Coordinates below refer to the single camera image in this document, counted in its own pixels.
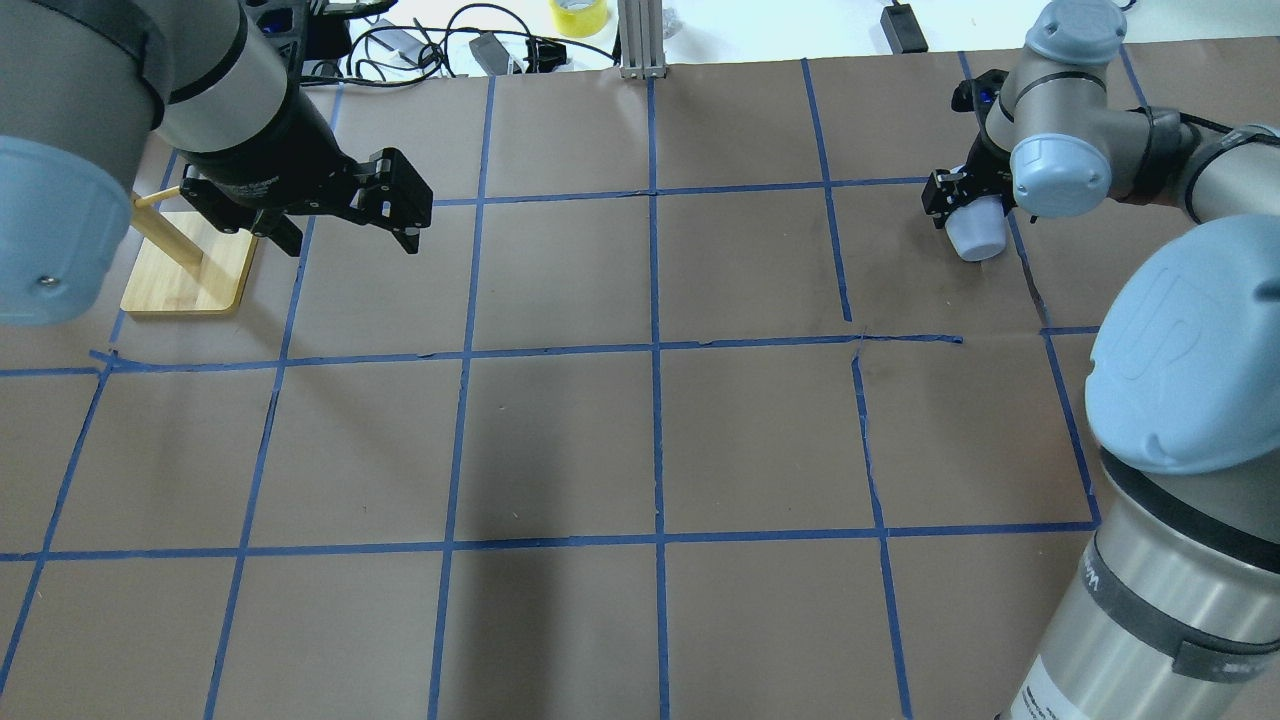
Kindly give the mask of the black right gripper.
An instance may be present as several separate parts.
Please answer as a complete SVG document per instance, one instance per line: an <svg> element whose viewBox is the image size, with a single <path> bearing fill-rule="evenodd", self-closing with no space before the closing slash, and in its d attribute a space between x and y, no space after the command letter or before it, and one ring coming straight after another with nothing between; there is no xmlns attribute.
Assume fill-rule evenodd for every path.
<svg viewBox="0 0 1280 720"><path fill-rule="evenodd" d="M963 168L934 169L922 191L922 208L937 231L961 208L982 197L1012 201L1011 152L978 135Z"/></svg>

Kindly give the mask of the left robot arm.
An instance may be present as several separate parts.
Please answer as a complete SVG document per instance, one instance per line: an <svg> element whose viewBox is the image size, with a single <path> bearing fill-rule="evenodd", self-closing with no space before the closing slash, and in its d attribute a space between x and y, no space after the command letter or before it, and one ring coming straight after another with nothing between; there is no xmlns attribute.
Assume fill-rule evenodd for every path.
<svg viewBox="0 0 1280 720"><path fill-rule="evenodd" d="M180 196L215 231L298 256L294 217L390 232L408 254L433 191L398 149L344 154L303 92L307 61L351 49L387 3L5 1L3 323L51 325L96 302L134 224L150 135L187 164Z"/></svg>

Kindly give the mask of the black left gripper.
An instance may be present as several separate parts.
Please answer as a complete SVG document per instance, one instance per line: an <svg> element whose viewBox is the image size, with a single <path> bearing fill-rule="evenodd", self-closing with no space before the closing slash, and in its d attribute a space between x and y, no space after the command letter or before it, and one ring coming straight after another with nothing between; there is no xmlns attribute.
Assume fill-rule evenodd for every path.
<svg viewBox="0 0 1280 720"><path fill-rule="evenodd" d="M333 215L392 233L407 252L433 222L434 192L394 147L357 165L314 105L284 105L253 137L215 152L180 150L183 199L221 232L250 231L288 258L305 233L287 214Z"/></svg>

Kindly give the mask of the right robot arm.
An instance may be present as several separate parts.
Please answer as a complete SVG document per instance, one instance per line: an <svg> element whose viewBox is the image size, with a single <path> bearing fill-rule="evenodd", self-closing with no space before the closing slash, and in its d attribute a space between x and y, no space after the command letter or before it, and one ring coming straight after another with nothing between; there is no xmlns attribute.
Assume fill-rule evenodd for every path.
<svg viewBox="0 0 1280 720"><path fill-rule="evenodd" d="M1012 70L960 83L966 160L924 213L977 261L1014 208L1183 210L1100 327L1085 414L1115 501L1005 719L1219 719L1277 662L1277 131L1108 105L1126 18L1051 1Z"/></svg>

